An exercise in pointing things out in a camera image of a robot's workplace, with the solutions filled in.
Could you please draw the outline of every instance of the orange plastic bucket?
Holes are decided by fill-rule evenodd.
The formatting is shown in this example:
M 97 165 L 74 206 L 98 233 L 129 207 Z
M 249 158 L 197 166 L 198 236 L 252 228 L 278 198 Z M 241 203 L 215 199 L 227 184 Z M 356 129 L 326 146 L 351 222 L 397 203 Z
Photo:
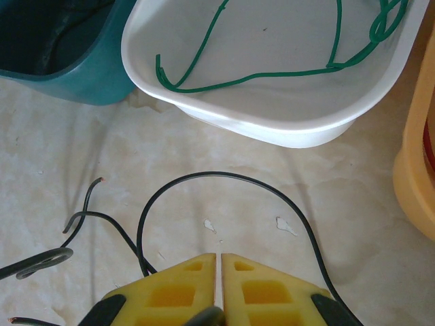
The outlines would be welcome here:
M 435 240 L 435 29 L 394 164 L 394 190 L 411 222 Z

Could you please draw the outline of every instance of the teal plastic bucket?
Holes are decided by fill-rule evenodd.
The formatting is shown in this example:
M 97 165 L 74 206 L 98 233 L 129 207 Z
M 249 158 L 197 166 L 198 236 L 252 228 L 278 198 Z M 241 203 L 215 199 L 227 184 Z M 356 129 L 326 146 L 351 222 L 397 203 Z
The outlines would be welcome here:
M 91 105 L 125 98 L 121 59 L 136 0 L 0 0 L 0 77 Z

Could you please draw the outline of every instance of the marble floor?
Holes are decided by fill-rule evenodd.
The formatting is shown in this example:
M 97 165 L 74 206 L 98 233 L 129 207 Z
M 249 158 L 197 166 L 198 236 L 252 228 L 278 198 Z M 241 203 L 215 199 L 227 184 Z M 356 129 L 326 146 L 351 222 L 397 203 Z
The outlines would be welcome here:
M 89 209 L 113 216 L 135 238 L 141 211 L 160 186 L 225 170 L 270 183 L 301 207 L 338 292 L 365 325 L 434 325 L 435 244 L 407 221 L 392 184 L 426 30 L 389 94 L 345 134 L 310 149 L 248 139 L 138 91 L 92 107 L 0 80 L 0 266 L 58 247 L 97 177 L 106 182 Z M 278 217 L 288 230 L 278 228 Z M 143 238 L 158 270 L 231 252 L 325 286 L 295 214 L 239 181 L 197 179 L 171 189 L 151 210 Z M 135 256 L 105 221 L 89 217 L 70 247 L 75 254 L 61 265 L 1 281 L 0 325 L 16 315 L 77 325 L 108 291 L 141 277 Z

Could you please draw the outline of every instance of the black cable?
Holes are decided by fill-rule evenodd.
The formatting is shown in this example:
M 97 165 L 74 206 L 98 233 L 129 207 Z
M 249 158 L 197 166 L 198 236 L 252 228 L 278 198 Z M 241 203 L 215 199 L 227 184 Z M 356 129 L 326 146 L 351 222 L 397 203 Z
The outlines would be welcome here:
M 0 280 L 16 274 L 18 280 L 32 275 L 37 270 L 42 270 L 62 263 L 73 255 L 70 248 L 55 248 L 44 251 L 12 265 L 0 269 Z
M 9 322 L 11 324 L 32 325 L 32 326 L 60 326 L 57 324 L 48 323 L 46 321 L 38 321 L 37 319 L 24 318 L 24 317 L 12 317 L 9 318 Z
M 104 181 L 103 178 L 98 178 L 90 184 L 88 191 L 86 192 L 86 196 L 83 203 L 84 212 L 82 212 L 82 217 L 80 218 L 80 221 L 77 227 L 74 229 L 73 233 L 60 246 L 60 248 L 44 251 L 43 253 L 40 253 L 38 255 L 34 255 L 32 257 L 26 258 L 12 265 L 1 268 L 0 280 L 14 274 L 16 274 L 17 279 L 22 280 L 23 278 L 29 277 L 30 275 L 37 272 L 38 270 L 42 270 L 44 268 L 57 265 L 70 258 L 73 255 L 73 250 L 66 248 L 66 246 L 75 238 L 77 233 L 80 231 L 80 228 L 82 227 L 84 222 L 83 213 L 85 213 L 86 210 L 88 209 L 90 195 L 94 187 L 102 181 Z
M 135 243 L 130 239 L 130 237 L 128 237 L 128 234 L 124 231 L 122 226 L 113 217 L 110 217 L 109 215 L 106 215 L 104 213 L 92 212 L 92 211 L 77 212 L 76 214 L 71 216 L 71 218 L 68 221 L 67 227 L 63 230 L 63 233 L 67 233 L 69 231 L 70 227 L 74 223 L 74 220 L 77 219 L 79 216 L 81 216 L 81 219 L 83 219 L 85 216 L 94 216 L 94 217 L 100 217 L 101 219 L 105 219 L 106 221 L 108 221 L 121 234 L 121 237 L 125 240 L 125 242 L 127 242 L 128 246 L 133 251 L 133 253 L 137 255 L 137 248 L 135 246 Z M 144 258 L 144 256 L 142 256 L 142 259 L 140 260 L 145 262 L 146 273 L 144 274 L 144 276 L 148 276 L 150 273 L 151 274 L 157 273 L 157 270 L 148 262 L 146 258 Z
M 117 231 L 121 234 L 121 236 L 123 237 L 123 239 L 127 242 L 128 246 L 130 247 L 130 249 L 132 251 L 134 251 L 136 253 L 136 256 L 139 260 L 139 265 L 141 267 L 142 273 L 144 275 L 144 277 L 148 276 L 149 273 L 155 273 L 156 270 L 155 268 L 147 261 L 147 259 L 143 256 L 143 248 L 142 248 L 142 238 L 143 238 L 143 227 L 145 224 L 145 220 L 147 217 L 147 214 L 149 213 L 153 203 L 155 203 L 155 201 L 157 201 L 157 199 L 163 194 L 165 193 L 168 189 L 172 188 L 174 185 L 177 185 L 181 182 L 187 181 L 187 180 L 192 180 L 192 179 L 196 179 L 196 178 L 201 178 L 201 177 L 226 177 L 226 178 L 231 178 L 231 179 L 237 179 L 237 180 L 242 180 L 248 183 L 252 183 L 254 185 L 257 185 L 259 187 L 262 187 L 268 191 L 270 191 L 271 193 L 275 194 L 276 196 L 280 197 L 280 199 L 282 199 L 285 203 L 287 203 L 290 208 L 298 215 L 298 217 L 300 218 L 300 220 L 302 221 L 302 224 L 305 227 L 305 230 L 307 231 L 308 237 L 311 241 L 311 245 L 313 247 L 314 250 L 314 254 L 316 257 L 316 260 L 319 264 L 319 268 L 320 268 L 320 272 L 325 280 L 326 286 L 328 287 L 329 291 L 331 292 L 332 296 L 335 298 L 335 300 L 343 307 L 343 309 L 349 314 L 349 316 L 355 321 L 355 323 L 359 326 L 363 326 L 363 324 L 358 320 L 358 318 L 352 313 L 352 311 L 347 307 L 347 305 L 344 303 L 343 299 L 340 297 L 340 295 L 338 294 L 337 290 L 335 289 L 334 285 L 332 284 L 332 281 L 328 275 L 328 271 L 326 270 L 326 266 L 324 263 L 324 260 L 321 256 L 321 251 L 319 248 L 319 245 L 315 239 L 315 235 L 313 233 L 313 230 L 311 229 L 311 226 L 309 225 L 309 222 L 307 220 L 307 218 L 305 217 L 304 213 L 298 208 L 298 206 L 292 201 L 290 200 L 285 194 L 283 194 L 282 192 L 280 192 L 278 189 L 264 183 L 261 182 L 259 180 L 250 178 L 250 177 L 246 177 L 243 175 L 238 175 L 235 173 L 227 173 L 227 172 L 220 172 L 220 171 L 205 171 L 205 172 L 200 172 L 200 173 L 192 173 L 190 175 L 185 175 L 183 177 L 177 178 L 175 180 L 172 180 L 171 182 L 168 182 L 166 185 L 164 185 L 163 187 L 161 187 L 147 202 L 147 204 L 145 205 L 145 208 L 143 209 L 143 212 L 141 214 L 141 217 L 139 219 L 139 225 L 137 227 L 137 238 L 136 238 L 136 246 L 134 245 L 133 241 L 128 237 L 127 233 L 124 231 L 124 229 L 122 229 L 121 225 L 112 217 L 110 217 L 109 215 L 103 214 L 103 213 L 99 213 L 99 212 L 92 212 L 92 211 L 87 211 L 87 207 L 88 207 L 88 202 L 90 199 L 90 194 L 92 193 L 92 190 L 94 188 L 94 186 L 96 184 L 98 184 L 99 182 L 102 181 L 102 178 L 97 179 L 96 181 L 94 181 L 89 189 L 88 192 L 86 193 L 86 198 L 85 198 L 85 203 L 84 203 L 84 211 L 82 212 L 77 212 L 76 214 L 74 214 L 68 224 L 67 227 L 65 228 L 65 230 L 63 231 L 64 233 L 68 232 L 68 230 L 71 228 L 74 220 L 78 217 L 80 217 L 80 221 L 81 223 L 79 223 L 79 225 L 77 225 L 77 228 L 79 228 L 79 226 L 81 227 L 83 224 L 83 220 L 85 218 L 85 216 L 95 216 L 95 217 L 100 217 L 102 219 L 105 219 L 106 221 L 110 222 L 110 224 L 112 224 Z M 71 242 L 71 240 L 74 238 L 75 235 L 77 235 L 77 232 L 72 233 L 72 235 L 67 239 L 67 243 Z M 49 259 L 47 257 L 45 257 L 44 261 L 41 261 L 41 257 L 43 257 L 44 255 L 47 255 L 48 253 L 58 253 L 59 256 L 59 250 L 70 250 L 71 254 L 72 254 L 72 250 L 68 249 L 68 248 L 58 248 L 58 249 L 53 249 L 52 251 L 46 251 L 45 253 L 30 257 L 28 259 L 25 259 L 24 261 L 19 261 L 18 263 L 15 263 L 13 265 L 7 266 L 5 268 L 2 268 L 0 270 L 0 279 L 2 279 L 2 273 L 4 275 L 8 274 L 7 276 L 10 276 L 12 274 L 15 274 L 14 272 L 11 273 L 11 270 L 13 269 L 13 267 L 15 266 L 15 269 L 18 269 L 18 267 L 22 267 L 22 269 L 20 270 L 23 277 L 27 277 L 30 274 L 34 273 L 36 270 L 38 269 L 42 269 L 42 268 L 47 268 L 49 266 L 43 266 L 41 267 L 41 264 L 46 263 L 46 262 L 51 262 L 54 263 L 53 258 L 54 257 L 50 257 Z M 36 257 L 40 257 L 39 258 L 39 262 L 37 264 L 29 264 L 29 266 L 25 266 L 25 262 L 35 259 Z M 12 323 L 21 323 L 20 321 L 33 321 L 33 323 L 24 323 L 25 325 L 40 325 L 40 326 L 58 326 L 58 325 L 54 325 L 54 324 L 50 324 L 50 323 L 46 323 L 43 321 L 36 321 L 35 319 L 24 319 L 24 318 L 20 318 L 20 317 L 16 317 L 14 319 L 10 319 Z
M 86 196 L 84 198 L 83 211 L 86 212 L 88 210 L 90 195 L 91 195 L 94 187 L 103 181 L 104 181 L 104 178 L 98 178 L 97 180 L 94 180 L 94 182 L 92 182 L 90 184 L 88 191 L 86 192 Z M 79 223 L 75 227 L 73 233 L 71 233 L 71 235 L 68 237 L 68 239 L 60 247 L 66 247 L 75 238 L 75 236 L 77 236 L 77 233 L 79 233 L 80 229 L 82 228 L 84 218 L 85 218 L 84 215 L 82 215 L 82 217 L 80 217 Z
M 185 175 L 183 177 L 180 177 L 178 179 L 172 180 L 171 182 L 168 182 L 166 185 L 161 187 L 151 198 L 148 200 L 145 208 L 143 209 L 143 212 L 141 214 L 141 218 L 139 220 L 139 225 L 137 226 L 137 239 L 136 239 L 136 248 L 137 248 L 137 257 L 139 259 L 139 265 L 141 266 L 141 270 L 144 276 L 146 276 L 147 272 L 147 264 L 146 260 L 142 259 L 143 257 L 143 249 L 142 249 L 142 234 L 143 234 L 143 226 L 145 224 L 145 219 L 147 217 L 148 212 L 151 209 L 151 206 L 153 203 L 168 189 L 172 188 L 174 185 L 177 185 L 178 183 L 192 180 L 196 178 L 201 177 L 226 177 L 226 178 L 232 178 L 237 180 L 246 181 L 248 183 L 253 183 L 254 185 L 257 185 L 261 188 L 264 188 L 271 193 L 275 194 L 276 196 L 280 197 L 285 203 L 287 203 L 292 210 L 298 215 L 299 219 L 302 221 L 302 224 L 305 227 L 305 230 L 307 231 L 308 237 L 311 241 L 311 245 L 314 250 L 314 254 L 316 257 L 316 260 L 319 264 L 321 275 L 323 276 L 326 286 L 328 287 L 329 291 L 331 292 L 334 299 L 341 304 L 343 309 L 352 317 L 352 319 L 356 322 L 357 325 L 363 326 L 363 324 L 358 320 L 358 318 L 352 313 L 352 311 L 347 307 L 346 303 L 341 299 L 340 295 L 338 294 L 337 290 L 335 289 L 334 285 L 332 284 L 332 281 L 328 275 L 328 271 L 326 270 L 326 266 L 324 263 L 324 260 L 321 256 L 321 251 L 319 248 L 319 245 L 315 239 L 315 235 L 313 230 L 311 229 L 311 226 L 305 217 L 304 213 L 299 209 L 299 207 L 285 194 L 280 192 L 278 189 L 275 189 L 274 187 L 261 182 L 259 180 L 245 177 L 244 175 L 238 175 L 236 173 L 228 173 L 228 172 L 220 172 L 220 171 L 205 171 L 205 172 L 199 172 L 199 173 L 192 173 L 191 175 Z

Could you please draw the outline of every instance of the green wire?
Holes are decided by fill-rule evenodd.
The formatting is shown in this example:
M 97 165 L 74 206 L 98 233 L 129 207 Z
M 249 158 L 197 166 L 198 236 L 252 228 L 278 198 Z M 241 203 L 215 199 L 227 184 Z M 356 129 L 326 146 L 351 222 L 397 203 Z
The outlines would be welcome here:
M 369 32 L 369 38 L 370 43 L 365 46 L 362 50 L 360 50 L 357 54 L 352 56 L 349 60 L 346 62 L 335 62 L 335 56 L 338 50 L 338 44 L 340 43 L 340 35 L 341 35 L 341 23 L 343 21 L 343 4 L 341 0 L 336 0 L 337 4 L 337 23 L 336 23 L 336 31 L 335 31 L 335 38 L 334 38 L 334 44 L 332 46 L 331 55 L 329 58 L 329 61 L 326 65 L 326 68 L 323 69 L 314 69 L 314 70 L 306 70 L 306 71 L 291 71 L 291 72 L 276 72 L 276 73 L 254 73 L 252 75 L 248 75 L 246 77 L 235 79 L 232 81 L 227 81 L 220 84 L 210 85 L 210 86 L 204 86 L 199 88 L 191 88 L 191 89 L 182 89 L 179 88 L 190 76 L 193 69 L 195 68 L 196 64 L 199 61 L 199 58 L 201 57 L 201 54 L 203 53 L 205 46 L 207 45 L 207 42 L 210 38 L 210 35 L 213 31 L 214 26 L 216 25 L 216 22 L 218 21 L 218 18 L 222 11 L 225 9 L 226 4 L 230 0 L 224 0 L 222 4 L 219 6 L 219 9 L 217 10 L 215 16 L 213 17 L 213 20 L 211 21 L 211 24 L 209 28 L 207 29 L 207 32 L 204 36 L 203 42 L 198 49 L 198 52 L 196 53 L 192 63 L 190 64 L 188 70 L 184 73 L 183 77 L 175 83 L 172 84 L 166 73 L 164 72 L 164 69 L 161 65 L 161 55 L 156 55 L 156 76 L 158 81 L 162 84 L 163 87 L 166 89 L 177 92 L 177 93 L 197 93 L 197 92 L 205 92 L 208 90 L 217 90 L 219 88 L 234 86 L 237 84 L 242 84 L 244 82 L 247 82 L 251 79 L 255 78 L 265 78 L 265 77 L 302 77 L 302 76 L 310 76 L 310 75 L 320 75 L 324 73 L 334 73 L 336 71 L 340 71 L 347 67 L 352 67 L 354 65 L 357 65 L 358 63 L 362 62 L 367 56 L 369 56 L 373 50 L 378 46 L 379 43 L 382 41 L 385 41 L 398 27 L 400 22 L 402 21 L 406 9 L 408 6 L 408 0 L 392 0 L 389 2 L 389 0 L 379 0 L 379 4 L 381 7 L 381 12 L 379 15 L 375 18 L 375 21 L 372 23 L 370 27 Z M 387 18 L 388 14 L 397 6 L 397 4 L 400 4 L 398 13 L 396 17 L 394 18 L 392 24 L 387 29 Z

